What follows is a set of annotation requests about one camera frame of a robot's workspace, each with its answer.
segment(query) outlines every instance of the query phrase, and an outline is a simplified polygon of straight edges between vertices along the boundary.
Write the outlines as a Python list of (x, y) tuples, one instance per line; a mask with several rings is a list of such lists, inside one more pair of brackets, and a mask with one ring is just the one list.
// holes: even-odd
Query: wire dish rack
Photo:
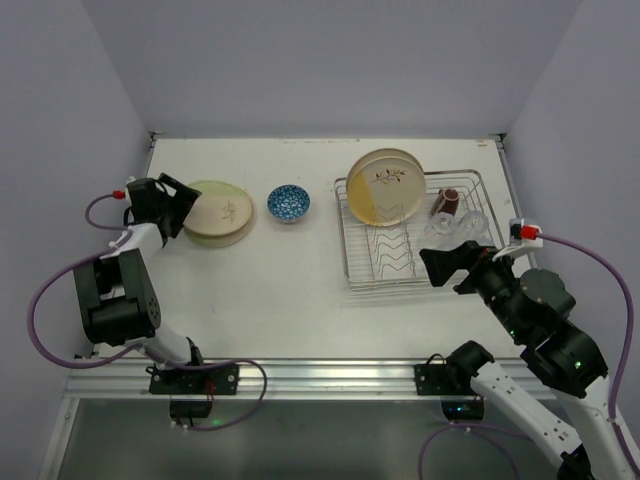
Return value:
[[(335, 181), (342, 261), (351, 290), (413, 286), (422, 287), (421, 291), (432, 289), (416, 245), (431, 218), (431, 207), (438, 192), (443, 188), (455, 188), (460, 195), (455, 215), (457, 220), (468, 211), (484, 213), (489, 219), (490, 240), (499, 248), (504, 246), (504, 238), (480, 173), (475, 170), (452, 170), (425, 172), (424, 175), (427, 191), (416, 213), (405, 219), (401, 206), (384, 212), (386, 219), (400, 220), (392, 227), (374, 227), (358, 220), (347, 203), (346, 178)], [(465, 275), (465, 272), (459, 272), (452, 281), (462, 280)]]

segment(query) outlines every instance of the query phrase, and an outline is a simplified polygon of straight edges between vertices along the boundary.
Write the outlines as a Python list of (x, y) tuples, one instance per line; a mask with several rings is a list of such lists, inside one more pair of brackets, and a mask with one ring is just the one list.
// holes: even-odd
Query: table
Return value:
[[(362, 155), (383, 147), (416, 156), (426, 171), (474, 169), (503, 231), (516, 216), (492, 140), (160, 139), (149, 176), (183, 183), (217, 179), (245, 188), (257, 221), (236, 245), (208, 250), (184, 233), (149, 265), (162, 321), (189, 336), (205, 358), (423, 359), (476, 340), (494, 356), (515, 347), (475, 295), (357, 295), (343, 274), (334, 181)], [(311, 196), (298, 224), (266, 209), (269, 192), (294, 183)], [(519, 259), (514, 271), (530, 268)], [(113, 350), (105, 348), (101, 354)]]

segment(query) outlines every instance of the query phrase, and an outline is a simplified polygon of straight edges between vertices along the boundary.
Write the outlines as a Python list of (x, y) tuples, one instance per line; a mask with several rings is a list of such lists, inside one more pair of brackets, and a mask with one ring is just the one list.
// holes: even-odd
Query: red cable connector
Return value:
[(523, 225), (520, 229), (520, 237), (525, 240), (535, 240), (538, 238), (538, 233), (540, 233), (540, 230), (530, 225)]

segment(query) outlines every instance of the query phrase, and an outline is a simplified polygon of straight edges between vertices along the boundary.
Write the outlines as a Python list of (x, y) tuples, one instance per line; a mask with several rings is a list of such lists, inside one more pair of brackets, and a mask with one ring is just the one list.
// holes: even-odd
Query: metal wire rack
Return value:
[(421, 292), (432, 289), (414, 245), (431, 217), (430, 210), (438, 192), (443, 188), (455, 188), (460, 195), (456, 219), (468, 211), (484, 213), (489, 219), (488, 235), (491, 241), (497, 247), (504, 246), (504, 238), (480, 173), (475, 170), (452, 170), (425, 172), (424, 175), (427, 190), (420, 209), (406, 219), (401, 206), (387, 210), (384, 213), (386, 219), (400, 220), (392, 227), (373, 227), (358, 220), (347, 203), (346, 178), (335, 181), (344, 274), (351, 290), (412, 286), (420, 286)]

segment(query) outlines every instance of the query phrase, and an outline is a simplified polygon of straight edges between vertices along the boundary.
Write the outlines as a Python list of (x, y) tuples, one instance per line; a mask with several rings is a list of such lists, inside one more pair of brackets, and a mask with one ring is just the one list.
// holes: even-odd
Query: bowl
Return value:
[(269, 194), (267, 208), (283, 223), (300, 220), (311, 205), (307, 191), (297, 185), (281, 185)]

